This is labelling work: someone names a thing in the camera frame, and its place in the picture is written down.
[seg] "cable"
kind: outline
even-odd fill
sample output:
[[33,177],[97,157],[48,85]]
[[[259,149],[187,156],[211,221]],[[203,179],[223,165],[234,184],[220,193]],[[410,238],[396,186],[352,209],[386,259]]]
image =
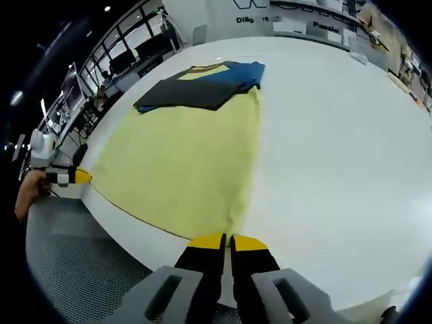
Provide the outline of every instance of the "cable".
[[54,190],[50,189],[49,192],[50,192],[51,194],[54,194],[54,196],[60,198],[60,196],[59,196],[59,195],[58,195]]

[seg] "folded shirt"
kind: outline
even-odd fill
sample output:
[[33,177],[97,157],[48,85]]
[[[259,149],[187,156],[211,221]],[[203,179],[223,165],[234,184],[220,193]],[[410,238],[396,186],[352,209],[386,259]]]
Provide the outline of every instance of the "folded shirt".
[[199,71],[192,67],[166,80],[158,82],[134,106],[140,113],[146,113],[158,107],[187,106],[218,110],[236,93],[248,92],[253,86],[260,88],[264,65],[258,62],[224,62],[209,67],[214,69],[224,65],[226,71],[202,76],[193,80],[178,80],[185,74]]

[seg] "yellow cloth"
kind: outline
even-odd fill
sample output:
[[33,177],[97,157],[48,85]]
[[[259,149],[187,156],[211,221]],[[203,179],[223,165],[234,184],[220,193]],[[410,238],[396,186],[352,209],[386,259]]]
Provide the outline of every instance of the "yellow cloth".
[[115,206],[175,235],[231,234],[249,205],[260,109],[255,87],[217,111],[163,107],[139,115],[131,108],[91,170],[92,184]]

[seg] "desk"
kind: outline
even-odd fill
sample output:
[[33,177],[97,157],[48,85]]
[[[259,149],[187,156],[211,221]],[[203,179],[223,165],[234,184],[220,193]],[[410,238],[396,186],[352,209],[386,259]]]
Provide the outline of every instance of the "desk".
[[[266,65],[261,147],[240,233],[262,240],[281,268],[326,291],[335,310],[408,283],[432,251],[429,115],[383,70],[345,51],[277,37],[186,49],[114,104],[88,139],[82,166],[91,172],[122,117],[158,81],[225,60]],[[83,188],[82,200],[150,269],[174,265],[188,243],[129,216],[91,186]],[[150,244],[158,249],[142,248]]]
[[129,67],[126,71],[123,71],[120,75],[116,76],[113,81],[107,84],[105,87],[105,93],[108,97],[114,95],[115,93],[122,91],[128,91],[135,83],[137,83],[141,77],[140,72],[145,68],[149,67],[163,59],[165,53],[160,53],[154,57],[146,60],[140,60],[134,65]]

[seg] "shelf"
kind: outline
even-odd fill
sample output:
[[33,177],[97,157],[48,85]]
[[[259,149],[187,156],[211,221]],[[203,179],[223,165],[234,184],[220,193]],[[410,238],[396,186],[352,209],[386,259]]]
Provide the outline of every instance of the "shelf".
[[345,46],[342,43],[334,42],[332,40],[321,38],[314,35],[309,34],[301,34],[299,32],[275,32],[276,37],[287,37],[287,38],[296,38],[296,39],[303,39],[305,41],[311,41],[319,44],[329,45],[332,47],[335,47],[336,49],[341,49],[343,51],[350,51],[350,48],[348,46]]
[[340,12],[338,10],[334,10],[332,8],[326,7],[324,5],[318,5],[316,3],[311,3],[308,1],[302,1],[302,0],[270,0],[270,5],[296,5],[298,7],[303,7],[303,8],[309,8],[312,10],[317,10],[317,11],[321,11],[321,12],[325,12],[328,14],[331,14],[333,16],[338,17],[341,20],[347,20],[349,21],[349,23],[353,24],[354,26],[358,26],[360,25],[360,21],[355,18],[352,17],[351,15],[344,13],[344,12]]

